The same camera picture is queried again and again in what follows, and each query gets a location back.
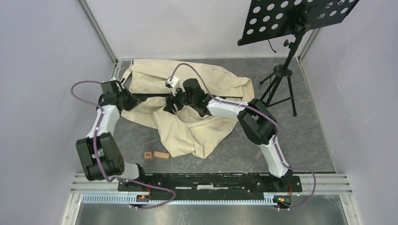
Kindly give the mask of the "cream zip-up jacket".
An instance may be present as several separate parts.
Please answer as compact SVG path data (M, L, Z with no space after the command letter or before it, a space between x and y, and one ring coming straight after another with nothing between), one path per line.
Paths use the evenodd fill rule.
M164 111L165 94L170 93L168 77L184 82L196 78L204 91L232 101L248 102L255 97L250 78L238 77L223 67L177 60L134 59L122 76L124 83L131 78L129 91L150 97L122 116L137 124L158 130L161 143L173 157L193 154L207 158L216 146L234 129L237 121L222 116L200 117L185 106L177 114Z

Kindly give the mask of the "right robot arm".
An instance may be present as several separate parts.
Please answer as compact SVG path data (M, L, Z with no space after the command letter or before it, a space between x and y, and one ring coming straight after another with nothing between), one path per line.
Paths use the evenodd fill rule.
M171 94L166 97L165 111L176 114L188 106L202 118L221 116L238 121L246 137L261 149L268 164L272 188L284 191L290 185L293 172L280 150L279 126L261 101L254 98L249 102L236 102L205 93L196 78L180 83L178 78L169 77L165 85L171 89Z

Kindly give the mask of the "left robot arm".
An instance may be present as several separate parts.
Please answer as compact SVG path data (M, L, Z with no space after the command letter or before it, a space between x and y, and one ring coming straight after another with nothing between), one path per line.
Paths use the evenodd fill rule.
M102 94L97 103L88 102L96 107L94 125L86 137L76 142L83 172L89 181L129 182L136 191L142 191L147 186L142 166L125 162L113 137L121 113L137 106L138 99L117 80L100 85Z

